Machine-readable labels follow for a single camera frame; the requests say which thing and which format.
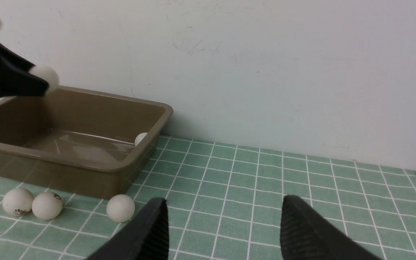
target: green checkered tablecloth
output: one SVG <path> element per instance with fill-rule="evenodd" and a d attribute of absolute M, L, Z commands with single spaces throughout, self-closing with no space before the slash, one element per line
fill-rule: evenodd
<path fill-rule="evenodd" d="M 0 204 L 15 187 L 48 190 L 0 178 Z M 52 221 L 0 206 L 0 260 L 83 259 L 123 226 L 106 216 L 107 201 L 56 192 L 65 207 Z M 163 136 L 127 194 L 137 210 L 167 198 L 170 259 L 281 259 L 286 194 L 376 255 L 416 259 L 414 171 Z"/>

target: white ping pong ball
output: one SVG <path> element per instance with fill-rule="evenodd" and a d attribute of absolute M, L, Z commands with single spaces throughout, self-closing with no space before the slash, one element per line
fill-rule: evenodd
<path fill-rule="evenodd" d="M 136 206 L 133 199 L 124 194 L 114 196 L 107 203 L 107 215 L 115 222 L 123 223 L 131 219 Z"/>
<path fill-rule="evenodd" d="M 140 133 L 139 135 L 137 135 L 136 139 L 134 140 L 134 146 L 137 146 L 146 135 L 147 133 Z"/>
<path fill-rule="evenodd" d="M 59 75 L 49 66 L 33 66 L 28 72 L 48 82 L 49 88 L 46 92 L 52 92 L 59 86 Z"/>
<path fill-rule="evenodd" d="M 31 210 L 39 219 L 53 219 L 62 211 L 62 198 L 58 194 L 49 191 L 39 194 L 33 200 Z"/>
<path fill-rule="evenodd" d="M 22 216 L 31 211 L 33 194 L 27 189 L 16 188 L 10 190 L 3 198 L 3 209 L 12 216 Z"/>

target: ping pong ball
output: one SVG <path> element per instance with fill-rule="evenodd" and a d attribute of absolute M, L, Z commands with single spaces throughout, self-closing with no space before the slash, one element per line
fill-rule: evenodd
<path fill-rule="evenodd" d="M 124 194 L 114 196 L 107 203 L 107 215 L 111 220 L 118 223 L 131 219 L 135 210 L 133 199 Z"/>
<path fill-rule="evenodd" d="M 16 188 L 5 194 L 3 209 L 12 216 L 22 216 L 31 211 L 33 194 L 27 189 Z"/>
<path fill-rule="evenodd" d="M 49 66 L 33 66 L 28 72 L 48 82 L 49 87 L 46 92 L 52 92 L 59 86 L 59 75 Z"/>
<path fill-rule="evenodd" d="M 53 219 L 62 211 L 62 198 L 58 194 L 49 191 L 39 194 L 33 200 L 31 210 L 39 219 Z"/>
<path fill-rule="evenodd" d="M 139 135 L 137 135 L 136 140 L 134 140 L 134 146 L 137 146 L 146 135 L 147 133 L 140 133 Z"/>

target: brown plastic tray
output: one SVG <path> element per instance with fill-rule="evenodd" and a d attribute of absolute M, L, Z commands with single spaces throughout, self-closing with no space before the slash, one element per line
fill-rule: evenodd
<path fill-rule="evenodd" d="M 147 164 L 172 113 L 166 104 L 72 87 L 3 99 L 0 176 L 110 199 Z"/>

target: white wall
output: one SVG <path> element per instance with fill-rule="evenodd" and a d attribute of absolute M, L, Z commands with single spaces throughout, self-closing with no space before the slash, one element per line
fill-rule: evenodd
<path fill-rule="evenodd" d="M 167 132 L 416 170 L 416 0 L 0 0 L 61 84 L 175 109 Z"/>

